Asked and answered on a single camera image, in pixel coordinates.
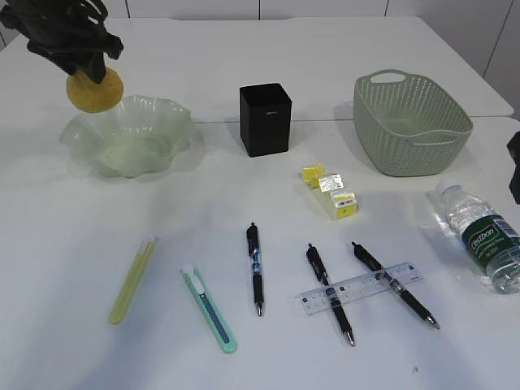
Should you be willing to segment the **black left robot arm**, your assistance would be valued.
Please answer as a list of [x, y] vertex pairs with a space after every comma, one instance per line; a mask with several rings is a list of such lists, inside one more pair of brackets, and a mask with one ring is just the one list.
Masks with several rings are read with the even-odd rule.
[[108, 10], [101, 1], [8, 1], [1, 24], [28, 38], [28, 51], [72, 76], [82, 71], [101, 84], [106, 76], [104, 57], [118, 59], [124, 46], [107, 32]]

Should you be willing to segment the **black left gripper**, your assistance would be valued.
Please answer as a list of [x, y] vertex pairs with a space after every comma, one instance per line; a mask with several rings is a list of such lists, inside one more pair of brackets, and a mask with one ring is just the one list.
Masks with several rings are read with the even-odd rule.
[[35, 24], [26, 28], [27, 48], [52, 62], [69, 76], [78, 70], [78, 55], [87, 55], [79, 69], [94, 83], [101, 84], [106, 75], [104, 54], [118, 59], [123, 51], [122, 41], [107, 32], [103, 24], [83, 27], [57, 24]]

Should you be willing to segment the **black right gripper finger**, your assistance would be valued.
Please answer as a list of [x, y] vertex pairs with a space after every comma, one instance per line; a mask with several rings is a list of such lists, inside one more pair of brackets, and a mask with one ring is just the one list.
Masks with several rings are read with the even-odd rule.
[[515, 168], [509, 182], [509, 191], [517, 204], [520, 204], [520, 132], [516, 132], [507, 143], [510, 157], [513, 159]]

